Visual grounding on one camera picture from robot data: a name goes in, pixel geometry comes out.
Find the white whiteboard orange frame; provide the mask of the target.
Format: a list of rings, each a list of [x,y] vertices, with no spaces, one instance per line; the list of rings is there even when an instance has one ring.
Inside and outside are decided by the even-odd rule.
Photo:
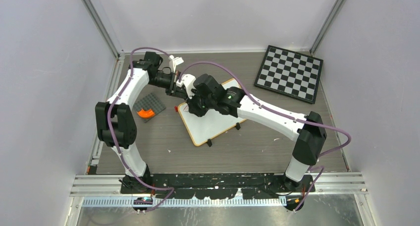
[[[203,117],[197,117],[189,113],[187,103],[181,103],[177,109],[195,146],[203,144],[211,146],[213,138],[232,128],[239,129],[240,123],[245,121],[245,119],[240,117],[222,115],[215,110],[208,110]]]

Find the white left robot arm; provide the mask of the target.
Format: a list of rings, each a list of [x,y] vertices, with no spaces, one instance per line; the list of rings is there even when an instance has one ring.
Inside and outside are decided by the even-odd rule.
[[[147,85],[164,88],[173,93],[176,67],[183,63],[181,57],[168,55],[169,73],[160,70],[163,58],[156,49],[145,52],[143,59],[131,60],[123,83],[106,102],[95,106],[98,139],[111,147],[125,168],[124,180],[133,183],[140,193],[147,193],[152,186],[150,170],[141,158],[135,144],[137,125],[132,115],[133,106]]]

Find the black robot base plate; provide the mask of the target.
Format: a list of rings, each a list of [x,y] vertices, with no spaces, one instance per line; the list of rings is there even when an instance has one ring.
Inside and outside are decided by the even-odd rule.
[[[297,193],[314,192],[313,178],[305,175],[301,182],[287,182],[285,176],[274,173],[204,173],[153,174],[144,177],[147,188],[134,177],[120,179],[122,194],[150,194],[163,199],[174,188],[171,199],[232,199],[241,193],[244,199],[274,199]]]

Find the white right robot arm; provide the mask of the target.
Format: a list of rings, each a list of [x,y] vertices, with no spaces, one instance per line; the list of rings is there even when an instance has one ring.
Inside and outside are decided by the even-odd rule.
[[[304,174],[317,163],[327,138],[318,113],[305,115],[288,112],[247,94],[242,88],[226,89],[208,74],[198,78],[183,75],[178,78],[176,85],[185,90],[189,112],[198,117],[215,110],[221,115],[252,120],[292,140],[295,145],[282,184],[292,192],[302,186]]]

